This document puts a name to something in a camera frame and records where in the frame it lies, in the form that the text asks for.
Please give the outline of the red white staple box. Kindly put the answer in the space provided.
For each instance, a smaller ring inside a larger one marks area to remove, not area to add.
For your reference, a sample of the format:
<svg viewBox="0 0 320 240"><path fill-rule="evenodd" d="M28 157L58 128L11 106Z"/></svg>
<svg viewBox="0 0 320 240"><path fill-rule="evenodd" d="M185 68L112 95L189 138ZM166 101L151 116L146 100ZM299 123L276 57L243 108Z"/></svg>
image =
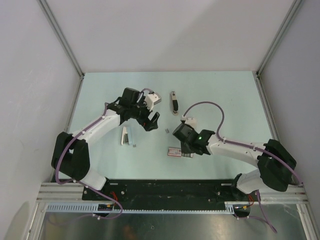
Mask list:
<svg viewBox="0 0 320 240"><path fill-rule="evenodd" d="M170 157L183 157L183 158L193 158L194 154L193 153L183 153L180 148L176 147L169 147L167 151L167 155Z"/></svg>

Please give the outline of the black silver stapler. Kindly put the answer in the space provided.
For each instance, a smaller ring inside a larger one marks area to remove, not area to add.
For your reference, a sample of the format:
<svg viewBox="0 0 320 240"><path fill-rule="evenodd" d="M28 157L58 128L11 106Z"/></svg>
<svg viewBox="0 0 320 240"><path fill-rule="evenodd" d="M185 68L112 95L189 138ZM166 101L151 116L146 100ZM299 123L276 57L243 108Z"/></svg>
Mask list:
<svg viewBox="0 0 320 240"><path fill-rule="evenodd" d="M173 115L178 115L179 114L179 103L177 99L177 95L175 91L170 92L170 102L171 102L171 112Z"/></svg>

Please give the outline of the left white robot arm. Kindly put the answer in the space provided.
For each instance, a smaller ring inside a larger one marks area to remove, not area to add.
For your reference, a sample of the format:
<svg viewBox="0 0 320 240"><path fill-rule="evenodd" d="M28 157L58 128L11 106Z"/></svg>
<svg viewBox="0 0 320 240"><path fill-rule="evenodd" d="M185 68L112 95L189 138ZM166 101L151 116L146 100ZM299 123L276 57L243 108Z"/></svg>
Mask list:
<svg viewBox="0 0 320 240"><path fill-rule="evenodd" d="M153 108L162 100L161 96L149 89L125 88L122 96L105 103L101 116L87 126L73 133L61 132L55 142L51 166L55 169L55 180L63 185L76 182L93 188L93 194L100 200L110 196L108 179L91 166L90 147L111 130L124 122L134 119L147 132L158 128L160 114Z"/></svg>

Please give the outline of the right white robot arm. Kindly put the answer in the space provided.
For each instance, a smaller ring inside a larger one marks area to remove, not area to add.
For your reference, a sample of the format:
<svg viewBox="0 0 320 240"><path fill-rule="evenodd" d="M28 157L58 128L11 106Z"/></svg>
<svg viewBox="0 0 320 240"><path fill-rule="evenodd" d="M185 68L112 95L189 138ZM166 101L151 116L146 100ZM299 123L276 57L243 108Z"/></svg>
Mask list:
<svg viewBox="0 0 320 240"><path fill-rule="evenodd" d="M211 130L204 129L198 133L184 122L174 130L173 136L187 153L225 156L256 167L256 170L235 177L230 194L237 201L261 188L286 192L289 185L299 184L298 177L294 175L296 160L275 139L263 144L235 142Z"/></svg>

